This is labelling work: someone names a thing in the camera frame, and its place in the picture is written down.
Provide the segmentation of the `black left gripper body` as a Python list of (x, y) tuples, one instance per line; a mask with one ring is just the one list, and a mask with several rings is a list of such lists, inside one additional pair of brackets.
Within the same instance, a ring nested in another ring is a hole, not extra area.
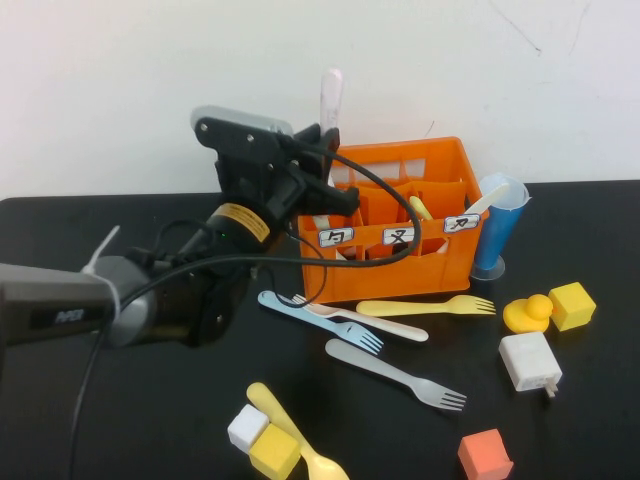
[(228, 143), (214, 148), (223, 197), (269, 226), (331, 212), (330, 150), (310, 143)]

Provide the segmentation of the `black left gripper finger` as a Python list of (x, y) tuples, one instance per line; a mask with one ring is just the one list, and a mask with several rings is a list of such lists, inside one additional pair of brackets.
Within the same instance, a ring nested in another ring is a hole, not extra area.
[(315, 123), (296, 132), (293, 139), (296, 141), (292, 150), (294, 154), (313, 154), (314, 150), (309, 147), (336, 153), (340, 146), (340, 130), (337, 127), (323, 130), (320, 124)]
[(356, 187), (341, 190), (322, 182), (308, 183), (301, 203), (301, 214), (352, 216), (359, 206), (359, 189)]

